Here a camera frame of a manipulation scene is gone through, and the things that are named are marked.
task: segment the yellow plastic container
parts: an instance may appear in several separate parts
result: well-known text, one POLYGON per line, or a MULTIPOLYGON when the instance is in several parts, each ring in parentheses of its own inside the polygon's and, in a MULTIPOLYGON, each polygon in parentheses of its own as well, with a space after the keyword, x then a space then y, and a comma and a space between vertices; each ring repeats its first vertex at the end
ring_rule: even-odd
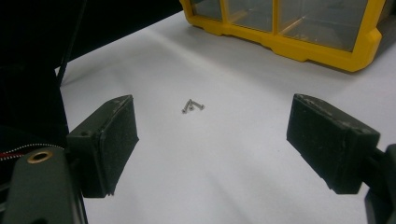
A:
POLYGON ((211 34, 238 36, 300 62, 312 60, 350 72, 373 61, 381 41, 376 26, 395 8, 395 0, 180 3, 187 21, 211 34))

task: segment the screw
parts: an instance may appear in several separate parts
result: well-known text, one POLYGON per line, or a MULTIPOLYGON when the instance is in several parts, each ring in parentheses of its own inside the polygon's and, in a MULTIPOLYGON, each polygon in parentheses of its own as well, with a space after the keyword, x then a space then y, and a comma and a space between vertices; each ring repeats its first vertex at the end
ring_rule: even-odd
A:
POLYGON ((201 110, 203 110, 203 109, 205 108, 204 105, 200 105, 200 104, 196 103, 195 101, 191 101, 191 103, 192 103, 193 105, 198 106, 201 110))
POLYGON ((181 112, 182 112, 183 114, 187 114, 187 110, 188 110, 189 106, 191 106, 191 100, 189 100, 189 101, 186 103, 186 105, 184 106, 184 109, 182 109, 181 112))
POLYGON ((192 99, 190 99, 189 110, 194 110, 194 106, 192 105, 192 99))

